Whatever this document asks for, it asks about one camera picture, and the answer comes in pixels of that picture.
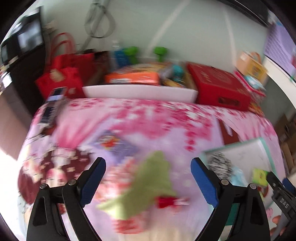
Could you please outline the small green tissue pack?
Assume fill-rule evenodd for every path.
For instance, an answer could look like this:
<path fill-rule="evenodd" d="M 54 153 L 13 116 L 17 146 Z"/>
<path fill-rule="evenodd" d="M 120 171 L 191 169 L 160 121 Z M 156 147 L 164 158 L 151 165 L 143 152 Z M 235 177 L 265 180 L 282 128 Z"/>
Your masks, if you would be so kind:
<path fill-rule="evenodd" d="M 267 187 L 268 182 L 266 180 L 268 171 L 254 168 L 252 170 L 252 182 L 256 185 L 259 185 L 261 187 Z"/>

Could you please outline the leopard print scrunchie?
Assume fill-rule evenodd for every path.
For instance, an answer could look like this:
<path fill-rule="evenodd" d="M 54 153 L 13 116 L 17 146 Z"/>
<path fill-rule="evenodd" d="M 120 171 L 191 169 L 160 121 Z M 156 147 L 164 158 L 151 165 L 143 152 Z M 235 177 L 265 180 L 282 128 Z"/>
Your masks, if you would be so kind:
<path fill-rule="evenodd" d="M 213 171 L 219 179 L 230 181 L 232 174 L 232 164 L 221 152 L 212 154 L 208 161 L 209 170 Z"/>

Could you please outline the red tape roll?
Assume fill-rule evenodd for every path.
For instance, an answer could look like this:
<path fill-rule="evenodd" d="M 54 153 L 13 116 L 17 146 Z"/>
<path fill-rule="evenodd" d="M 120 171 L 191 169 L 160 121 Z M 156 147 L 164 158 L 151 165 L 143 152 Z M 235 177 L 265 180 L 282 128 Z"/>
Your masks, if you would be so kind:
<path fill-rule="evenodd" d="M 262 201 L 267 202 L 267 199 L 269 199 L 269 196 L 270 196 L 269 185 L 266 185 L 266 186 L 257 185 L 257 189 L 259 191 L 260 197 L 262 198 Z"/>

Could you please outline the blue face mask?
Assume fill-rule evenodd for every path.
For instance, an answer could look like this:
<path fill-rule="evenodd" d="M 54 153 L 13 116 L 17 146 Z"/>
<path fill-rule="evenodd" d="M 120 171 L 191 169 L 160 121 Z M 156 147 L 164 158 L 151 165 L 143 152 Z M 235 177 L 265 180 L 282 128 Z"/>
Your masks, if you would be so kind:
<path fill-rule="evenodd" d="M 238 168 L 237 166 L 232 166 L 232 173 L 231 173 L 231 184 L 240 187 L 247 187 L 248 182 L 245 179 L 243 171 Z"/>

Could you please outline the pink white fluffy towel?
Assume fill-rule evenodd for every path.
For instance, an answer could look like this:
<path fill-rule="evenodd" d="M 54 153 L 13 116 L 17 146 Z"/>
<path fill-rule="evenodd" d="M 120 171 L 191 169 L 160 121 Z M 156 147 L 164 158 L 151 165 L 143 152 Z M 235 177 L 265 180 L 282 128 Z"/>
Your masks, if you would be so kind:
<path fill-rule="evenodd" d="M 98 209 L 107 213 L 116 233 L 137 234 L 145 230 L 149 207 L 158 195 L 153 161 L 136 163 L 130 158 L 112 167 L 96 192 Z"/>

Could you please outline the white tray with teal rim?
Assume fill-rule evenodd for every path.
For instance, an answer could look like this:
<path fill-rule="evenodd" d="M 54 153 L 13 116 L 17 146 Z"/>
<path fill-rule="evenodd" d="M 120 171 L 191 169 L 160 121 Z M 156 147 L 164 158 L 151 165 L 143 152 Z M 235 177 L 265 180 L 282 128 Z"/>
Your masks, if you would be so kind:
<path fill-rule="evenodd" d="M 209 157 L 216 152 L 223 153 L 233 166 L 240 168 L 248 184 L 252 183 L 252 170 L 254 168 L 277 174 L 271 153 L 263 138 L 254 138 L 242 143 L 209 149 L 201 152 L 199 158 L 207 165 Z"/>

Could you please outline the cartoon card packet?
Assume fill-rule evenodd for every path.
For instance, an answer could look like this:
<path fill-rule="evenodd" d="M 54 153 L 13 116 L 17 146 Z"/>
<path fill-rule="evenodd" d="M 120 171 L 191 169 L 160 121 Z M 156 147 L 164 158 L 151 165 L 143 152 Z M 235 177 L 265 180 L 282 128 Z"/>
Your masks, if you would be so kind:
<path fill-rule="evenodd" d="M 127 156 L 132 156 L 138 151 L 135 145 L 120 138 L 117 134 L 109 130 L 97 136 L 91 144 L 97 148 L 111 152 L 118 160 Z"/>

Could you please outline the pink floral bedsheet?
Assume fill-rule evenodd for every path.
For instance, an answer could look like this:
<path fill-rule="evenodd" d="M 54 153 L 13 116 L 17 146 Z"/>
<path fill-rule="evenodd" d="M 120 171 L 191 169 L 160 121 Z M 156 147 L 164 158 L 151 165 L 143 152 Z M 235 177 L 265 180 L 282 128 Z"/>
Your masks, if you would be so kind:
<path fill-rule="evenodd" d="M 190 205 L 177 214 L 150 210 L 147 229 L 138 234 L 117 234 L 110 217 L 97 208 L 97 200 L 86 206 L 93 227 L 104 240 L 192 240 L 209 216 L 209 206 L 190 172 L 190 162 L 201 152 L 232 143 L 263 138 L 277 175 L 285 176 L 278 136 L 271 122 L 251 112 L 182 102 L 85 98 L 70 100 L 57 116 L 57 125 L 43 134 L 39 121 L 45 107 L 35 113 L 18 159 L 23 165 L 18 176 L 23 229 L 39 186 L 57 186 L 78 177 L 97 157 L 108 168 L 120 160 L 91 143 L 104 131 L 111 131 L 138 148 L 132 156 L 139 162 L 162 151 L 170 163 L 170 177 L 178 195 L 190 198 Z"/>

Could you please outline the cardboard boxes under desk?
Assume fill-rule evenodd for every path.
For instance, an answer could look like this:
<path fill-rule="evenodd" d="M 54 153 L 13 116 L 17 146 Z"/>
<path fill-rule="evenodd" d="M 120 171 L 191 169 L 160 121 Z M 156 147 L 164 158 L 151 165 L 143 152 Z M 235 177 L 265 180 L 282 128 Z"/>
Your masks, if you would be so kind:
<path fill-rule="evenodd" d="M 280 142 L 288 172 L 293 172 L 295 171 L 295 114 L 291 120 L 283 114 L 274 128 Z"/>

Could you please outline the green cloth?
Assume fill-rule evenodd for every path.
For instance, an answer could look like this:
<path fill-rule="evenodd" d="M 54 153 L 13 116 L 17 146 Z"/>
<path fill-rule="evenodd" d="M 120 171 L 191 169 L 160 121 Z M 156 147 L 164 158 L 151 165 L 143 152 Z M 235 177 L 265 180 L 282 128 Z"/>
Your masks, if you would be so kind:
<path fill-rule="evenodd" d="M 130 186 L 123 193 L 101 201 L 97 208 L 113 219 L 128 220 L 146 211 L 160 196 L 177 194 L 170 179 L 170 163 L 162 151 L 155 151 L 136 165 Z"/>

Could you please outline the smartphone on stand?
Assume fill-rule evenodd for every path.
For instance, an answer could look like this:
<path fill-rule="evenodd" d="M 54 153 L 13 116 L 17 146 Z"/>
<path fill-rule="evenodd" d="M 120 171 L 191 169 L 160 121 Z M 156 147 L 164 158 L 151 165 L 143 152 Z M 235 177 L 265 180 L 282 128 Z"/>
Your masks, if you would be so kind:
<path fill-rule="evenodd" d="M 66 103 L 66 91 L 67 87 L 58 87 L 51 91 L 48 98 L 45 101 L 45 110 L 43 111 L 42 117 L 39 121 L 39 125 L 42 128 L 52 127 L 55 118 L 58 116 L 62 107 Z"/>

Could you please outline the large red gift box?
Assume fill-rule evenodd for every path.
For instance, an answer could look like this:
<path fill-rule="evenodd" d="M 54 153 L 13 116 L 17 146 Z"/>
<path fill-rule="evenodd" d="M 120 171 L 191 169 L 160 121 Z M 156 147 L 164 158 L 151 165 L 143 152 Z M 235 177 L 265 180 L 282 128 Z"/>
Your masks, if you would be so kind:
<path fill-rule="evenodd" d="M 186 67 L 198 91 L 197 104 L 248 110 L 250 94 L 232 73 L 192 62 Z"/>

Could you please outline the wet wipes pack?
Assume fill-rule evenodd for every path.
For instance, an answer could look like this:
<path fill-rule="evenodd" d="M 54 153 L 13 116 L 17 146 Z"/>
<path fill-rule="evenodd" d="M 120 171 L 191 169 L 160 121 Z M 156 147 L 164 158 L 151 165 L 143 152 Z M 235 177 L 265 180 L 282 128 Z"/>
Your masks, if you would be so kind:
<path fill-rule="evenodd" d="M 247 81 L 247 83 L 254 89 L 256 90 L 261 90 L 261 91 L 266 91 L 266 89 L 264 88 L 264 86 L 262 85 L 262 83 L 260 81 L 258 81 L 256 78 L 247 75 L 244 77 L 244 79 Z"/>

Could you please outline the white desk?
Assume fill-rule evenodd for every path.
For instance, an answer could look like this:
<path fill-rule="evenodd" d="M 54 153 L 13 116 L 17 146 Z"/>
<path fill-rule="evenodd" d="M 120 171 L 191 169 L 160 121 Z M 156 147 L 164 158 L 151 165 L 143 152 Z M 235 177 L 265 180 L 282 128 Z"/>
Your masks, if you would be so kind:
<path fill-rule="evenodd" d="M 271 78 L 284 93 L 295 90 L 295 82 L 269 57 L 264 57 L 262 64 L 267 69 L 269 78 Z"/>

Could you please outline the red felt handbag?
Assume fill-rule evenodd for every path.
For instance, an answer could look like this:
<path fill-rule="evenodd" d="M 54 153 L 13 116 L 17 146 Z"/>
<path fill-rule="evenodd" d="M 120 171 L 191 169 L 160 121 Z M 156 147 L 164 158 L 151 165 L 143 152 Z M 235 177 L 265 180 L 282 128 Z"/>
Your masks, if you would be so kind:
<path fill-rule="evenodd" d="M 63 32 L 53 37 L 49 63 L 35 84 L 44 99 L 60 87 L 69 99 L 85 98 L 83 86 L 95 73 L 94 53 L 77 54 L 72 35 Z"/>

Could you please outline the teal toy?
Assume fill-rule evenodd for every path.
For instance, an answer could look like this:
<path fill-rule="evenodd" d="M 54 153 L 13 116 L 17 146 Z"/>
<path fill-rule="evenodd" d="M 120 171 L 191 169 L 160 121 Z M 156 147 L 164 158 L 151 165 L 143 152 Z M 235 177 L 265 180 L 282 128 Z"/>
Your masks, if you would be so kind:
<path fill-rule="evenodd" d="M 180 65 L 173 65 L 173 80 L 181 82 L 184 77 L 184 69 Z"/>

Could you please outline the yellow children gift box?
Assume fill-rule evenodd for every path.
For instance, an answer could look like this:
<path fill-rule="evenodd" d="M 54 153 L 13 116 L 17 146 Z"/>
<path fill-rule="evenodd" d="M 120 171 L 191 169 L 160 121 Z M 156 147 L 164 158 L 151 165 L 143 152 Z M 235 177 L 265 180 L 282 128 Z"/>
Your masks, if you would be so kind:
<path fill-rule="evenodd" d="M 261 63 L 257 52 L 242 52 L 236 61 L 236 69 L 244 76 L 251 76 L 263 83 L 267 77 L 267 69 Z"/>

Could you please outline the orange cardboard box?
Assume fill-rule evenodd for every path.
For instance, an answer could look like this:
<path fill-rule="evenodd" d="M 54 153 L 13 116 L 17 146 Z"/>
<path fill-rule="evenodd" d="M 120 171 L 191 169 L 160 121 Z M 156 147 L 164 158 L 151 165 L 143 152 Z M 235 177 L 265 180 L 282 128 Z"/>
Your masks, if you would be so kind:
<path fill-rule="evenodd" d="M 104 78 L 108 84 L 144 84 L 144 85 L 160 85 L 159 75 L 156 72 L 126 72 L 126 73 L 110 73 Z"/>

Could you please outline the blue water bottle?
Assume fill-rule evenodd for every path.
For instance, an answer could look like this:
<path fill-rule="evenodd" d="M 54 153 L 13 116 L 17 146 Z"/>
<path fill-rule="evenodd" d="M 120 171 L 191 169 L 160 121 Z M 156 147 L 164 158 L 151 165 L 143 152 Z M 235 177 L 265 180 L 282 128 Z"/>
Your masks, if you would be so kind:
<path fill-rule="evenodd" d="M 125 49 L 122 47 L 119 40 L 112 41 L 112 56 L 115 61 L 116 69 L 123 68 L 130 64 L 128 56 L 125 54 Z"/>

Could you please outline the black monitor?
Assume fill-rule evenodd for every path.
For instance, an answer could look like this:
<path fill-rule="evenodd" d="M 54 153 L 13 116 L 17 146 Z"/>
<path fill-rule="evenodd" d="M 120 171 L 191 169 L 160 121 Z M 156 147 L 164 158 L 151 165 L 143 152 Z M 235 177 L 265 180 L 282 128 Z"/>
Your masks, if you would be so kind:
<path fill-rule="evenodd" d="M 46 53 L 41 6 L 22 17 L 1 43 L 1 61 L 3 65 L 8 65 L 34 51 Z"/>

